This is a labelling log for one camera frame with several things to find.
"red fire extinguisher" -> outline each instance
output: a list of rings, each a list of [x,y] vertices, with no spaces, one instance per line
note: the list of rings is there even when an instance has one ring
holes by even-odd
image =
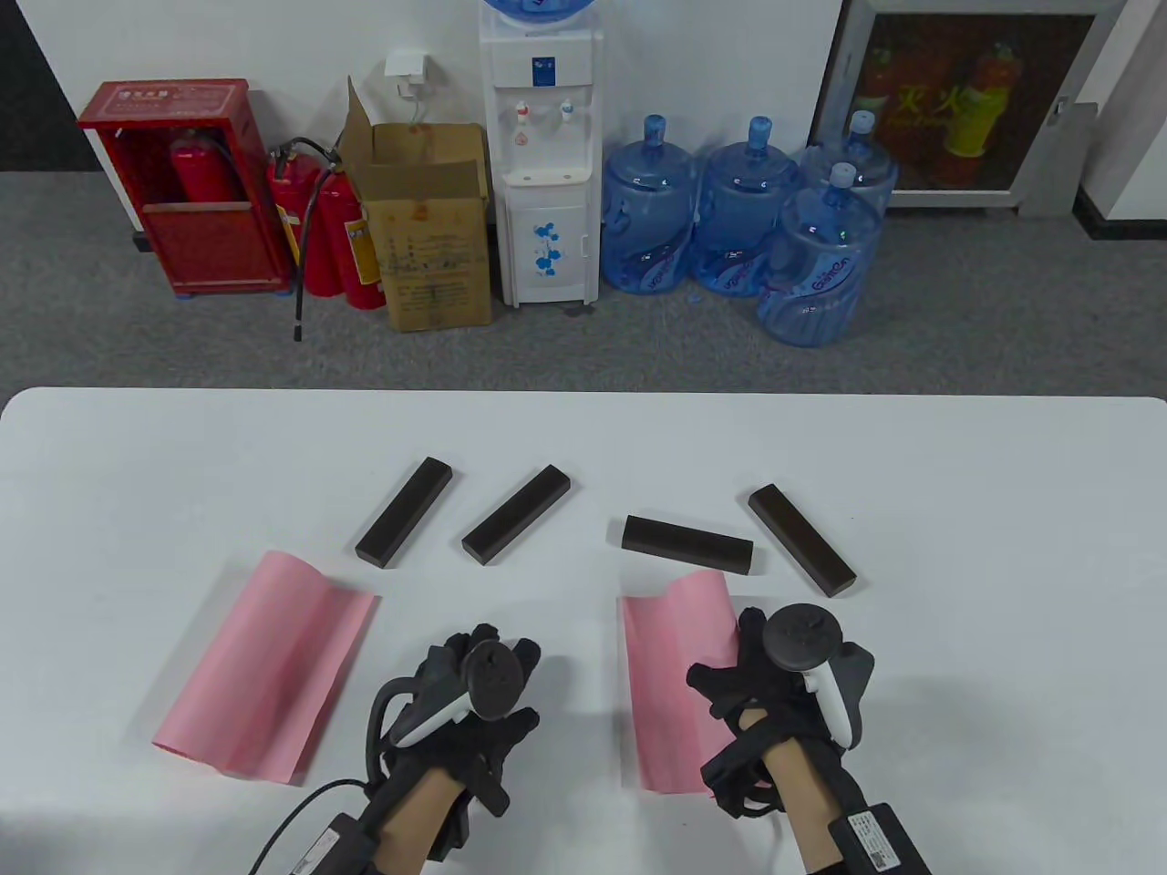
[[[315,162],[294,164],[298,146],[317,152],[328,167],[321,169]],[[348,302],[362,310],[385,306],[369,223],[348,178],[337,172],[340,163],[335,147],[326,149],[303,136],[293,138],[271,153],[267,180],[296,254],[292,336],[298,343],[303,336],[303,289],[309,284],[315,284],[313,292],[317,296],[324,296],[321,294],[324,290],[328,296],[343,292]],[[292,216],[296,222],[289,220]]]
[[[208,134],[188,131],[172,142],[170,164],[190,203],[246,200],[226,149]]]
[[[310,155],[278,154],[267,163],[267,184],[298,265],[305,249],[303,226],[308,204],[322,173],[324,167]],[[335,298],[344,289],[321,218],[317,216],[312,228],[312,258],[305,265],[305,288],[316,298]]]
[[[349,303],[358,310],[384,307],[385,293],[369,223],[344,174],[335,174],[320,190],[320,214]]]

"blue bottle cap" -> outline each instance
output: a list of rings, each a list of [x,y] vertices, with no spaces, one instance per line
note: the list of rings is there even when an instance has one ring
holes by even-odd
[[[649,116],[644,119],[644,145],[663,146],[664,131],[668,126],[664,116]]]
[[[831,168],[831,186],[834,188],[851,188],[855,184],[857,173],[854,164],[840,161]]]
[[[755,116],[749,123],[749,148],[754,152],[766,152],[774,133],[774,123],[766,116]]]
[[[851,117],[851,133],[869,134],[875,130],[875,113],[868,110],[859,110],[854,116]]]

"wrist strap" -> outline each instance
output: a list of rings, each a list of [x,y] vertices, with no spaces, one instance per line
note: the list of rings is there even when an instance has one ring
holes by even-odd
[[[819,735],[792,734],[769,716],[738,735],[725,750],[701,766],[701,779],[713,792],[718,806],[734,819],[760,818],[785,811],[762,757],[790,738],[797,738],[802,744],[811,765],[844,813],[867,807],[862,790],[843,768],[841,754],[833,742]]]

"black cable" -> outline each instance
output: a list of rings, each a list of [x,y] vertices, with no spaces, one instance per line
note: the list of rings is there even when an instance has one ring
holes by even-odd
[[[252,863],[251,870],[247,873],[247,875],[256,875],[256,873],[259,872],[259,867],[264,864],[264,860],[267,859],[268,852],[272,849],[275,842],[279,841],[279,838],[284,834],[284,831],[287,830],[288,826],[291,826],[293,820],[300,817],[300,813],[305,808],[312,805],[312,803],[314,803],[321,796],[327,793],[329,790],[336,790],[337,788],[341,786],[358,786],[362,790],[364,790],[365,784],[363,780],[357,780],[356,778],[341,778],[340,780],[330,782],[328,784],[324,784],[322,788],[317,788],[316,790],[312,791],[308,794],[308,798],[305,799],[299,805],[296,805],[292,810],[292,813],[288,814],[286,818],[284,818],[284,822],[275,828],[275,832],[272,833],[272,838],[267,840],[267,844],[264,845],[264,849],[259,852],[259,856],[256,858],[256,862]]]
[[[397,678],[385,684],[377,691],[372,700],[372,709],[369,712],[369,729],[365,733],[365,775],[369,778],[369,788],[385,779],[385,771],[380,765],[380,736],[384,730],[385,712],[389,704],[399,695],[417,695],[420,682],[417,678]]]
[[[316,188],[312,192],[312,197],[308,200],[308,206],[303,211],[303,232],[300,235],[300,259],[296,264],[296,270],[292,274],[292,294],[295,295],[295,327],[292,330],[292,340],[300,343],[303,340],[303,286],[307,278],[307,264],[308,264],[308,250],[312,238],[309,231],[312,231],[312,220],[316,215],[316,202],[320,200],[320,192],[324,188],[324,184],[336,175],[337,168],[341,166],[341,156],[336,152],[341,144],[341,135],[336,138],[336,142],[333,148],[326,149],[315,140],[309,140],[307,136],[293,136],[287,142],[272,149],[271,158],[277,162],[278,173],[282,175],[284,168],[287,166],[288,159],[295,150],[296,146],[307,146],[310,149],[315,149],[320,155],[328,162],[327,169],[320,174],[320,178],[316,181]]]
[[[308,210],[305,212],[306,217],[310,217],[313,205],[314,204],[309,204]],[[308,220],[308,218],[305,218],[305,233],[307,233]],[[398,695],[415,695],[418,687],[419,681],[417,678],[397,678],[396,680],[389,681],[379,691],[377,691],[372,709],[369,714],[369,729],[365,736],[365,769],[369,772],[369,780],[364,782],[357,780],[356,778],[341,778],[340,780],[334,780],[314,790],[308,798],[296,805],[295,808],[292,810],[292,813],[284,819],[284,822],[275,828],[275,832],[272,833],[272,838],[267,840],[267,844],[264,845],[264,849],[259,852],[259,856],[256,858],[256,862],[252,864],[247,875],[256,875],[256,873],[259,872],[259,867],[263,866],[268,852],[275,842],[279,841],[284,831],[288,828],[292,821],[295,820],[305,808],[312,805],[313,802],[319,799],[329,790],[336,790],[342,786],[361,788],[361,790],[370,797],[370,800],[357,822],[370,835],[376,832],[385,818],[392,813],[392,811],[429,770],[428,766],[422,766],[411,762],[408,764],[403,764],[400,768],[396,769],[392,775],[386,777],[384,769],[382,769],[380,754],[378,752],[382,741],[382,728],[385,721],[385,712],[389,708],[390,701],[396,699]]]
[[[292,276],[292,290],[295,292],[295,328],[292,330],[292,340],[296,343],[303,340],[303,284],[307,276],[308,250],[312,243],[312,220],[316,217],[316,202],[320,200],[320,192],[324,188],[324,183],[333,178],[335,173],[336,164],[329,163],[324,172],[320,174],[316,188],[308,200],[308,208],[303,211],[303,233],[300,235],[300,264],[296,265],[295,273]]]
[[[337,145],[340,145],[341,138],[337,136],[336,138],[336,142],[337,142]],[[291,149],[293,146],[307,146],[309,149],[316,149],[316,152],[319,152],[321,154],[321,156],[328,163],[330,163],[330,164],[335,163],[336,146],[334,146],[331,148],[331,150],[329,150],[329,149],[326,149],[323,146],[321,146],[315,140],[309,140],[307,136],[293,136],[291,140],[288,140],[286,144],[284,144],[284,146],[281,148],[288,148],[288,149]]]

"cardboard box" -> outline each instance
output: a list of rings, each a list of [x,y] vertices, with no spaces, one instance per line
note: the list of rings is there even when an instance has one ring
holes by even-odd
[[[490,204],[478,125],[376,125],[349,79],[341,159],[369,218],[398,331],[489,326]]]

